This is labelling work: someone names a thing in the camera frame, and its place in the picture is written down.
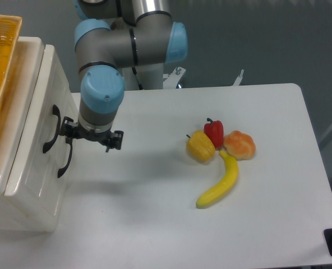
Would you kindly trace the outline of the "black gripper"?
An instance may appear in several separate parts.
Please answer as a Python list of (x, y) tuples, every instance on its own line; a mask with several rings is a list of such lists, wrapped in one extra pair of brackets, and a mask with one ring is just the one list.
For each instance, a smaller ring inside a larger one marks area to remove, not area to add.
[(109, 152), (110, 149), (120, 150), (122, 148), (123, 131), (106, 130), (97, 132), (96, 129), (87, 130), (79, 122), (74, 122), (70, 117), (64, 117), (60, 136), (65, 136), (66, 144), (72, 148), (73, 139), (85, 139), (91, 142), (98, 142), (102, 146), (105, 146), (105, 152)]

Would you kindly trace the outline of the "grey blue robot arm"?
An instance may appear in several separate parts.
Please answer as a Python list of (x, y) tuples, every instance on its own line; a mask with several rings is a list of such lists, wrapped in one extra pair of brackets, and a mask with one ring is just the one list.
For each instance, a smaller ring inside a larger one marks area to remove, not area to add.
[(168, 1), (75, 1), (81, 22), (74, 32), (81, 101), (77, 120), (65, 117), (60, 134), (120, 149), (112, 131), (125, 83), (119, 70), (186, 58), (185, 26), (174, 22)]

